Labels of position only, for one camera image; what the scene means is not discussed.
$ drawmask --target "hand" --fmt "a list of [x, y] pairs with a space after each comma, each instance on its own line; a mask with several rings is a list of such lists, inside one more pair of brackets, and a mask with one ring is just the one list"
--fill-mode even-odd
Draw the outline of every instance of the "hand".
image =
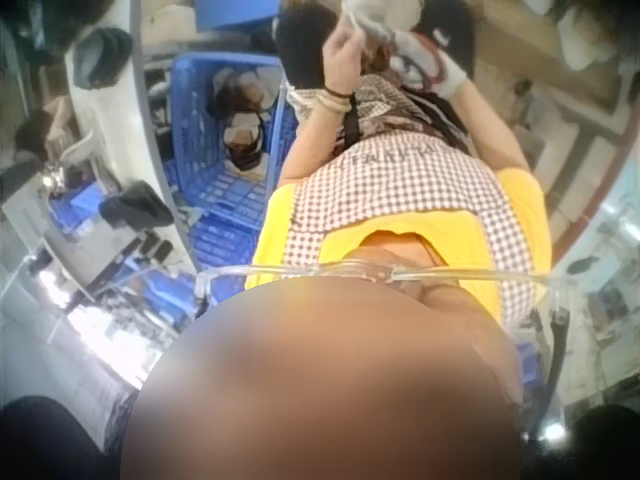
[[365, 33], [354, 30], [349, 19], [340, 18], [322, 49], [325, 86], [341, 95], [351, 95], [360, 83]]
[[[435, 45], [429, 48], [430, 42], [422, 37], [425, 41], [423, 44], [420, 38], [415, 33], [396, 32], [394, 43], [399, 56], [392, 58], [391, 68], [400, 75], [405, 85], [412, 88], [424, 88], [421, 87], [424, 83], [423, 74], [426, 74], [430, 81], [440, 79], [433, 84], [431, 91], [449, 99], [467, 79], [467, 74], [444, 51]], [[403, 58], [410, 59], [421, 72], [414, 65], [407, 64]]]

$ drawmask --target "yellow shirt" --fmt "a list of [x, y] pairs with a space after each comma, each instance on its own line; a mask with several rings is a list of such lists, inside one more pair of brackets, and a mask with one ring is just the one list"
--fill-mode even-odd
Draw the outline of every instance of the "yellow shirt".
[[[544, 194], [528, 172], [508, 168], [497, 173], [511, 206], [520, 222], [531, 251], [535, 273], [551, 270], [551, 235]], [[284, 255], [289, 221], [293, 210], [295, 185], [278, 189], [269, 202], [264, 229], [253, 262], [256, 265], [280, 265]], [[482, 224], [468, 211], [431, 211], [404, 213], [366, 220], [329, 233], [322, 244], [320, 263], [341, 260], [370, 235], [389, 231], [397, 235], [413, 233], [427, 241], [451, 267], [493, 268], [493, 259]], [[247, 280], [247, 288], [273, 281], [273, 275], [256, 275]], [[500, 295], [494, 282], [465, 281], [468, 290], [493, 315], [501, 316]]]

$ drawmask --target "brown checkered apron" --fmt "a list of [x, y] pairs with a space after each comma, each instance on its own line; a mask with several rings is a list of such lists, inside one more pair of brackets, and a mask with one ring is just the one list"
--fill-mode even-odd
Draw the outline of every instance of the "brown checkered apron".
[[[494, 173], [441, 139], [410, 131], [362, 140], [297, 186], [284, 263], [317, 263], [324, 238], [336, 229], [432, 210], [473, 213], [495, 269], [533, 271], [527, 241]], [[501, 282], [500, 295], [503, 321], [518, 321], [533, 308], [535, 287]]]

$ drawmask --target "apron strap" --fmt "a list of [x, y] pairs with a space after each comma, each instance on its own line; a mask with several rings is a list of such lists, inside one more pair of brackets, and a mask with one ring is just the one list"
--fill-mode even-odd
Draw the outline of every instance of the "apron strap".
[[344, 149], [348, 150], [360, 141], [360, 120], [358, 118], [358, 107], [356, 106], [356, 96], [351, 95], [351, 111], [344, 117]]

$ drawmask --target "bracelet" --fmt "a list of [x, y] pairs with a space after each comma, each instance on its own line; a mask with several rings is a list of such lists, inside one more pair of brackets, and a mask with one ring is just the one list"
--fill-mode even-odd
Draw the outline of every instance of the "bracelet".
[[325, 100], [329, 100], [338, 105], [343, 105], [343, 106], [351, 105], [351, 97], [348, 97], [348, 98], [334, 97], [333, 95], [331, 95], [329, 92], [325, 90], [320, 90], [316, 94], [316, 97], [322, 97]]
[[316, 95], [317, 102], [332, 112], [339, 114], [346, 114], [351, 111], [351, 104], [339, 103], [333, 99], [327, 98], [324, 95]]
[[331, 90], [329, 87], [324, 87], [324, 91], [327, 92], [332, 97], [341, 98], [343, 100], [345, 98], [351, 98], [351, 95], [344, 95], [342, 93], [338, 93], [335, 90]]

